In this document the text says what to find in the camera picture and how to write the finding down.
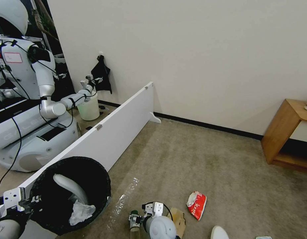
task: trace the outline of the red snack bag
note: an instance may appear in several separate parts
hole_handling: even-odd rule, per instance
[[[202,217],[206,202],[207,197],[198,191],[194,191],[189,196],[187,207],[198,221],[200,221]]]

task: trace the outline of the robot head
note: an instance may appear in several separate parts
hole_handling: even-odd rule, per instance
[[[0,27],[13,38],[25,35],[28,28],[28,12],[20,0],[0,0]]]

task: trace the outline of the white robot dome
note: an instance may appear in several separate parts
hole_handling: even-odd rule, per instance
[[[25,35],[29,16],[20,0],[0,0],[0,17],[10,22],[22,35]]]

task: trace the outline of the wooden side table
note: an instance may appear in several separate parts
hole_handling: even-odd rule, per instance
[[[307,157],[281,151],[301,121],[307,122],[304,101],[285,99],[261,141],[268,164],[307,172]]]

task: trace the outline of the clear plastic wrap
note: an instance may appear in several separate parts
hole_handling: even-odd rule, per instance
[[[121,210],[123,209],[124,205],[128,202],[130,195],[135,190],[138,184],[139,184],[139,179],[134,178],[132,183],[129,184],[129,186],[124,191],[124,194],[121,195],[118,202],[115,204],[114,210],[111,212],[111,215],[109,216],[107,229],[112,228],[117,217],[120,215]]]

